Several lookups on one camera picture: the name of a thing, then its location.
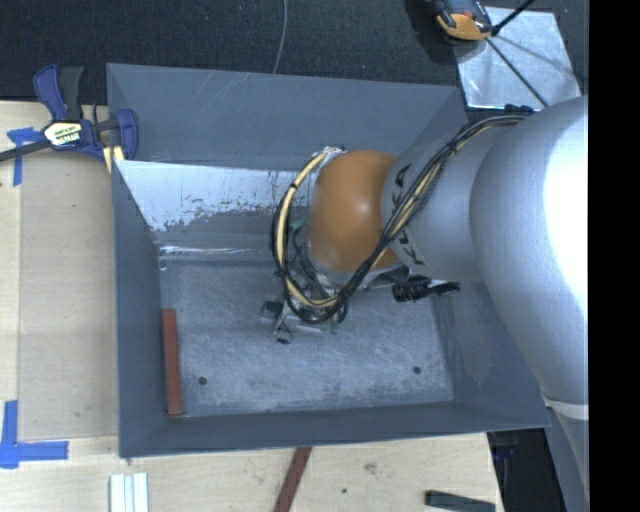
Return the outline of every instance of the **black mat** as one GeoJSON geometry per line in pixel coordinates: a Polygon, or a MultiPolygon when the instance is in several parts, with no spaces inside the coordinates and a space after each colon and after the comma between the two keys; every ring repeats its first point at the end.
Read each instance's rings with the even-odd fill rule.
{"type": "MultiPolygon", "coordinates": [[[[279,73],[454,85],[453,51],[422,0],[288,0],[279,73]]],[[[515,7],[517,0],[487,5],[515,7]]],[[[539,0],[588,84],[588,5],[539,0]]],[[[80,99],[105,104],[106,62],[271,72],[282,0],[16,1],[2,6],[0,98],[34,97],[31,79],[58,62],[87,68],[80,99]]]]}

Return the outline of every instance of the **brown wooden stick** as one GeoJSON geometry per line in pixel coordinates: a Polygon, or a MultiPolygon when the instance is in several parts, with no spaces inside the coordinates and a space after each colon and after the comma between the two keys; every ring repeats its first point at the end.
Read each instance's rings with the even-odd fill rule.
{"type": "Polygon", "coordinates": [[[178,323],[175,309],[162,310],[162,343],[164,347],[164,382],[170,417],[181,416],[182,388],[178,359],[178,323]]]}
{"type": "Polygon", "coordinates": [[[293,498],[302,479],[302,473],[304,473],[304,468],[307,467],[307,461],[311,455],[311,449],[311,446],[296,448],[289,471],[287,471],[287,476],[282,484],[282,489],[280,489],[278,501],[276,501],[276,506],[273,509],[274,512],[289,512],[291,510],[293,498]]]}

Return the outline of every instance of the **black floor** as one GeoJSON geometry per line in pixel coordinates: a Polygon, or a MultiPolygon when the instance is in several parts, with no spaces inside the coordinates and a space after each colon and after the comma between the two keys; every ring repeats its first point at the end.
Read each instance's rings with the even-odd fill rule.
{"type": "MultiPolygon", "coordinates": [[[[555,14],[578,84],[588,93],[588,1],[539,0],[531,8],[555,14]]],[[[0,99],[34,99],[33,74],[54,62],[84,66],[80,101],[98,104],[107,102],[107,62],[270,73],[283,14],[283,0],[5,2],[0,99]]],[[[458,83],[453,50],[422,0],[288,0],[287,18],[278,73],[458,83]]],[[[541,430],[490,440],[500,445],[496,466],[507,512],[564,510],[541,430]]]]}

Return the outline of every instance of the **plywood surface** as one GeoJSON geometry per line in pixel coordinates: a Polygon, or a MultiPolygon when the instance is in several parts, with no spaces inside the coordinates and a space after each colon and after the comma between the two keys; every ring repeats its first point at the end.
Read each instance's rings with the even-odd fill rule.
{"type": "MultiPolygon", "coordinates": [[[[47,120],[38,104],[0,102],[0,149],[7,129],[47,120]]],[[[0,510],[106,511],[109,476],[136,472],[149,475],[153,512],[271,510],[291,449],[117,456],[117,437],[104,435],[115,433],[117,405],[106,173],[47,152],[25,159],[21,187],[12,173],[0,164],[0,420],[2,401],[18,398],[20,439],[73,439],[67,461],[0,469],[0,510]],[[34,224],[25,226],[26,194],[34,224]]],[[[314,448],[293,510],[426,511],[427,490],[502,511],[486,436],[314,448]]]]}

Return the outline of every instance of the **cable bundle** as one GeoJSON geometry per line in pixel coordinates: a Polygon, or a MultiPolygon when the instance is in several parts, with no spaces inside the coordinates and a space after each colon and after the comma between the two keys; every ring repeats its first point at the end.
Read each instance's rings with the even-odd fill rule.
{"type": "MultiPolygon", "coordinates": [[[[347,284],[333,295],[321,291],[319,292],[320,297],[318,298],[313,298],[305,294],[303,287],[300,286],[291,275],[290,262],[287,259],[289,216],[293,196],[316,167],[326,162],[328,158],[334,156],[336,153],[341,152],[341,150],[335,147],[326,147],[321,152],[314,154],[285,192],[284,197],[276,208],[271,225],[271,250],[277,268],[276,274],[282,280],[284,297],[291,311],[308,324],[322,324],[336,314],[338,314],[338,322],[344,320],[349,299],[361,285],[371,268],[382,257],[385,249],[425,207],[449,159],[467,142],[484,131],[496,126],[516,124],[524,118],[525,116],[516,115],[499,116],[465,125],[453,139],[441,148],[424,166],[415,181],[396,205],[382,231],[382,235],[375,249],[358,270],[353,273],[347,284]],[[295,304],[293,299],[296,299],[300,303],[300,306],[295,304]]],[[[303,266],[303,269],[307,269],[304,272],[305,274],[310,272],[308,266],[303,266]]],[[[304,277],[308,282],[317,281],[313,275],[305,275],[304,277]]]]}

